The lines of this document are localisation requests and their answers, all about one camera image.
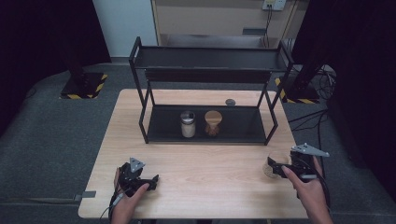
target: small round object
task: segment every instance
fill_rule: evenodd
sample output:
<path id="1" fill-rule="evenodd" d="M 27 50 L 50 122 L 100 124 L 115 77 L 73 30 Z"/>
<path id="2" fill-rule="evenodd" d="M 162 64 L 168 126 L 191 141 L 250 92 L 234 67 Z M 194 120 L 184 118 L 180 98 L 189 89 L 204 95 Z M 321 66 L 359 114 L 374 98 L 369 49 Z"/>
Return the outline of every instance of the small round object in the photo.
<path id="1" fill-rule="evenodd" d="M 226 105 L 236 105 L 236 101 L 234 99 L 227 99 L 225 101 Z"/>

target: wooden table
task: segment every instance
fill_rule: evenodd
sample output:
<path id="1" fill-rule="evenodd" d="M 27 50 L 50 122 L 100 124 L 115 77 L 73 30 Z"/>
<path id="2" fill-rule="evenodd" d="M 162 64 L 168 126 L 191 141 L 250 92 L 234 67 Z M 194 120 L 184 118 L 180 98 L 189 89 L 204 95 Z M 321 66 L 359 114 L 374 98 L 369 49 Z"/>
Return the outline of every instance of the wooden table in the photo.
<path id="1" fill-rule="evenodd" d="M 260 93 L 154 90 L 157 104 L 181 105 L 225 105 L 229 98 L 237 105 L 255 105 Z M 157 189 L 148 191 L 139 202 L 136 218 L 306 218 L 289 180 L 270 178 L 262 169 L 268 153 L 288 155 L 296 145 L 281 104 L 275 108 L 279 126 L 266 147 L 145 144 L 138 127 L 141 107 L 136 90 L 120 92 L 86 188 L 96 195 L 82 200 L 81 217 L 102 215 L 113 194 L 116 168 L 134 157 L 146 163 L 142 178 L 160 175 Z M 261 113 L 264 128 L 269 130 L 273 123 L 266 104 Z"/>

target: black curtain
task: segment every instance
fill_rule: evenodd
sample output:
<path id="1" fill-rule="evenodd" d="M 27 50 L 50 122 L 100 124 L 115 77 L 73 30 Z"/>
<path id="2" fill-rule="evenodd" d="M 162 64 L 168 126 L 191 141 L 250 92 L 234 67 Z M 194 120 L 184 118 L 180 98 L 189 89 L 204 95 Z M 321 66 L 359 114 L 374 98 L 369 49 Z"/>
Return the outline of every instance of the black curtain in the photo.
<path id="1" fill-rule="evenodd" d="M 62 31 L 77 64 L 110 62 L 92 0 L 0 1 L 0 135 L 38 80 L 68 70 L 49 20 Z"/>
<path id="2" fill-rule="evenodd" d="M 318 36 L 331 24 L 327 43 L 320 42 L 331 45 L 322 64 L 337 74 L 330 114 L 350 159 L 370 168 L 396 202 L 394 8 L 393 0 L 310 1 L 292 56 L 304 66 L 309 63 L 313 49 L 321 50 Z"/>

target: jar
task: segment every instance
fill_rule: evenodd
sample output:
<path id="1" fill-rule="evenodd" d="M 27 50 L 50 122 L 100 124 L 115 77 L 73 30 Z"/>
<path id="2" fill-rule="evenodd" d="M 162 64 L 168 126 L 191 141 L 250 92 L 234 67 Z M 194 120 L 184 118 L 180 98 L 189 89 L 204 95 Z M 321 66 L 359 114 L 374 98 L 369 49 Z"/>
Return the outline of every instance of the jar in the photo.
<path id="1" fill-rule="evenodd" d="M 195 114 L 191 111 L 184 111 L 180 114 L 181 134 L 184 137 L 195 135 Z"/>
<path id="2" fill-rule="evenodd" d="M 219 111 L 210 110 L 205 114 L 206 127 L 205 132 L 212 137 L 215 137 L 219 133 L 219 123 L 222 120 L 222 115 Z"/>

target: glass jar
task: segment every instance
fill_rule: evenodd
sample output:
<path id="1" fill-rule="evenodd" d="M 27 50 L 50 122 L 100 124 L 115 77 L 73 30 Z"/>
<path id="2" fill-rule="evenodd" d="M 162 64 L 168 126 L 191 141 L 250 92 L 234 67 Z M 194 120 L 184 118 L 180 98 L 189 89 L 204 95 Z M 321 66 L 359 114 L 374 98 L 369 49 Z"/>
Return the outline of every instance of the glass jar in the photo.
<path id="1" fill-rule="evenodd" d="M 195 135 L 195 114 L 192 111 L 184 111 L 180 114 L 181 134 L 184 137 Z"/>

